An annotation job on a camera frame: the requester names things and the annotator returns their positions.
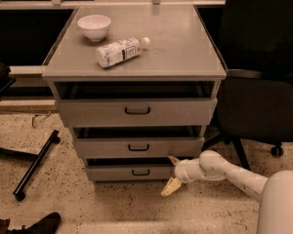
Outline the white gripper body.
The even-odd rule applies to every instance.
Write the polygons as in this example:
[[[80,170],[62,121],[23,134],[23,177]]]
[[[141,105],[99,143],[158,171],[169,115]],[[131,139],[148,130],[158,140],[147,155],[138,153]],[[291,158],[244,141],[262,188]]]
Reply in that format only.
[[[190,183],[198,179],[203,179],[204,171],[200,167],[198,159],[185,159],[176,165],[175,176],[182,183]]]

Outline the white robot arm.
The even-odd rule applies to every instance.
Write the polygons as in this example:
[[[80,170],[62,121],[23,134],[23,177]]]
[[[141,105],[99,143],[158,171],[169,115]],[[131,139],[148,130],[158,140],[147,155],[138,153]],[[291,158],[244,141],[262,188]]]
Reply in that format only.
[[[169,196],[183,184],[196,180],[228,180],[260,204],[257,234],[293,234],[293,171],[280,171],[270,177],[258,175],[205,150],[198,158],[179,160],[170,156],[174,177],[161,191]]]

